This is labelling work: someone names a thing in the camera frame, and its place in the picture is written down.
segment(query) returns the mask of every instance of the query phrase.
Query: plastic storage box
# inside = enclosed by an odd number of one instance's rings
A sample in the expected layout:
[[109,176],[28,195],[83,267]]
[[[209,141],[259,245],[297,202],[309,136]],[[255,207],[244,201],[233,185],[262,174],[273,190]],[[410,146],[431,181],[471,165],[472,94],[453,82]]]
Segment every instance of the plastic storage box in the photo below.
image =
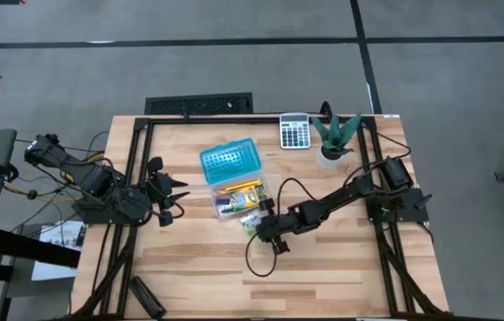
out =
[[216,204],[216,193],[214,192],[219,187],[262,179],[266,194],[270,195],[267,180],[261,172],[260,156],[251,138],[202,151],[200,152],[200,162],[206,182],[210,185],[213,206],[219,218],[231,217],[254,209],[221,213]]

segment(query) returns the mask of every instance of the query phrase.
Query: wooden tabletop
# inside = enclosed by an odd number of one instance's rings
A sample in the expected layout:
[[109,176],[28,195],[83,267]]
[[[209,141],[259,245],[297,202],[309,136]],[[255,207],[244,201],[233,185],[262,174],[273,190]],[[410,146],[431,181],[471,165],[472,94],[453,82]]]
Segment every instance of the wooden tabletop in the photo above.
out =
[[[112,122],[105,157],[121,172],[127,164],[134,120],[133,116],[118,116]],[[379,133],[406,143],[399,118],[376,116],[376,124]],[[277,192],[284,179],[295,177],[315,197],[321,197],[337,189],[346,175],[361,165],[359,145],[354,137],[347,147],[357,153],[348,157],[339,172],[329,172],[316,163],[321,141],[315,128],[311,128],[311,134],[309,150],[288,151],[280,148],[278,124],[156,126],[150,157],[161,156],[163,172],[190,184],[175,189],[175,193],[191,193],[181,199],[186,214],[174,224],[161,228],[158,220],[153,219],[139,229],[132,275],[141,276],[168,310],[167,317],[389,315],[375,231],[368,222],[362,200],[334,212],[317,230],[303,235],[285,235],[291,252],[280,255],[275,272],[265,278],[254,276],[245,265],[244,251],[249,236],[240,222],[236,218],[220,220],[215,216],[209,187],[202,174],[200,151],[251,137],[272,193]],[[366,135],[372,161],[374,154],[367,131]],[[404,148],[383,138],[380,143],[384,157],[405,152]],[[137,180],[142,145],[139,143],[133,182]],[[404,163],[414,176],[410,158],[405,158]],[[285,186],[281,200],[283,209],[304,200],[307,196],[299,186],[293,183]],[[447,309],[430,237],[413,223],[401,223],[399,227],[410,274],[434,304]],[[91,293],[104,230],[105,226],[87,230],[73,286],[75,309]],[[106,270],[111,238],[112,231],[105,246],[99,280]],[[255,241],[251,246],[250,262],[258,272],[266,272],[272,264],[273,252],[269,244]],[[395,272],[393,281],[399,309],[403,310],[400,280]],[[116,309],[119,284],[120,275],[112,287],[110,311]],[[131,293],[125,317],[148,317]]]

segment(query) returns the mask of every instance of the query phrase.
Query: paper sheet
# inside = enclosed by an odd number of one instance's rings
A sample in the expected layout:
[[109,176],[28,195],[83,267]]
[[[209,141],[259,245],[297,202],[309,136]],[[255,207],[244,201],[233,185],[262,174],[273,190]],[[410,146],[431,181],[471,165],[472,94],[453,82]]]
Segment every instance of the paper sheet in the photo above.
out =
[[[75,246],[75,243],[79,236],[79,230],[82,226],[83,222],[77,221],[67,221],[63,223],[63,238],[61,226],[57,226],[51,230],[49,229],[52,226],[42,226],[42,234],[39,236],[39,241],[62,245],[63,239],[66,248],[81,251],[81,248]],[[64,277],[75,277],[75,269],[36,261],[34,264],[34,270],[31,274],[31,281],[44,281]]]

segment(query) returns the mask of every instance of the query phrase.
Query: succulent plant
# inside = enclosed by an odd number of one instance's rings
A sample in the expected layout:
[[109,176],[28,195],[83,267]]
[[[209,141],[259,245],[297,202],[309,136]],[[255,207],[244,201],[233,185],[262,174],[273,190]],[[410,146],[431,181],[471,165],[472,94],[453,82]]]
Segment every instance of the succulent plant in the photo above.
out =
[[359,113],[355,117],[347,120],[342,127],[339,127],[339,117],[333,115],[329,129],[327,129],[319,119],[311,117],[313,126],[315,126],[315,129],[321,135],[323,149],[328,153],[339,156],[347,152],[352,152],[352,149],[345,149],[344,146],[347,145],[354,136],[359,127],[360,120],[361,116]]

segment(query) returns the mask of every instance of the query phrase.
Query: blue plastic lid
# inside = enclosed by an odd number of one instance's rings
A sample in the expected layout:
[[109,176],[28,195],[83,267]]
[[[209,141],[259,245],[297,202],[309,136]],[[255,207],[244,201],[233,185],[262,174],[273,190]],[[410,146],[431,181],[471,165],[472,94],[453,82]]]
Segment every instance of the blue plastic lid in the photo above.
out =
[[261,169],[260,156],[251,138],[201,151],[200,163],[208,184],[226,181]]

